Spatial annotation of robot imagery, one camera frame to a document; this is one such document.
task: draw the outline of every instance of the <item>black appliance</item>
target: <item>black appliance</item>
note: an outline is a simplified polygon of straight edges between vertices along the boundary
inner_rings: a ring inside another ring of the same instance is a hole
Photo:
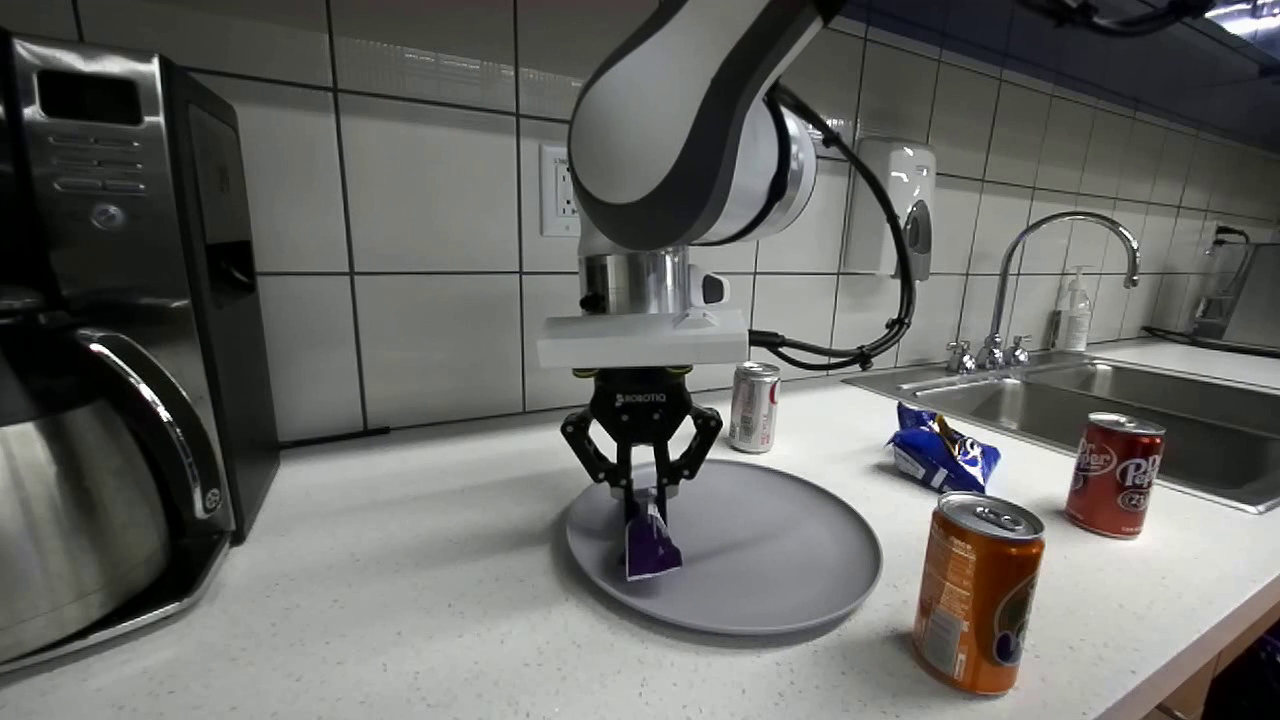
[[[187,397],[229,490],[204,506],[225,506],[234,534],[177,513],[168,571],[33,662],[45,666],[183,612],[274,490],[275,411],[234,104],[163,57],[0,32],[0,286],[131,337]],[[171,490],[183,485],[162,490],[171,508],[193,508]]]

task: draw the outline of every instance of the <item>sink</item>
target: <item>sink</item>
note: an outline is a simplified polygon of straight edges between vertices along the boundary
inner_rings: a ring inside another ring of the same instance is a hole
[[[890,374],[852,385],[1065,453],[1078,453],[1087,411],[1140,416],[1169,434],[1162,482],[1243,513],[1280,508],[1280,397],[1274,391],[1093,355],[976,377]]]

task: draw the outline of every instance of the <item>wall outlet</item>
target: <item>wall outlet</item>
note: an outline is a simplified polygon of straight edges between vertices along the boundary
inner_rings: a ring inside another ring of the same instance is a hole
[[[544,238],[582,241],[582,210],[574,196],[570,148],[544,145]]]

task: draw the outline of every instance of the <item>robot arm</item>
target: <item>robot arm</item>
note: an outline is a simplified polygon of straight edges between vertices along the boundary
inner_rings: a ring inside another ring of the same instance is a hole
[[[589,80],[577,201],[620,250],[724,244],[802,218],[816,161],[768,97],[843,0],[659,0]]]
[[[630,528],[650,501],[693,482],[722,437],[697,409],[688,363],[736,363],[750,329],[706,305],[693,244],[733,244],[791,224],[816,185],[816,139],[776,102],[776,77],[843,0],[659,0],[589,80],[570,166],[589,233],[582,244],[585,313],[544,329],[544,363],[593,377],[593,403],[566,421],[566,440],[598,485],[626,496]],[[693,421],[693,443],[669,440]],[[601,424],[616,453],[593,443]],[[657,490],[632,490],[632,448],[650,443]]]

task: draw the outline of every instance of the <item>cable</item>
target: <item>cable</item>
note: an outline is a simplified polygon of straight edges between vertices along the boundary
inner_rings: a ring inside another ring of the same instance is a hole
[[[916,272],[912,272],[904,224],[899,224],[885,185],[876,179],[876,171],[843,145],[842,133],[827,129],[827,122],[816,110],[808,110],[784,86],[774,86],[768,102],[784,104],[808,129],[816,129],[822,145],[835,148],[858,167],[858,178],[871,190],[871,196],[876,196],[876,204],[885,213],[892,250],[895,250],[899,295],[895,295],[895,317],[885,323],[885,337],[876,337],[871,346],[861,346],[861,348],[822,348],[822,346],[805,346],[805,342],[791,342],[791,337],[779,337],[779,331],[760,331],[760,329],[753,329],[750,342],[753,342],[753,348],[766,348],[776,360],[784,360],[791,368],[805,368],[805,374],[871,368],[876,355],[885,355],[890,348],[895,348],[904,342],[904,331],[912,329],[912,317],[916,317]]]

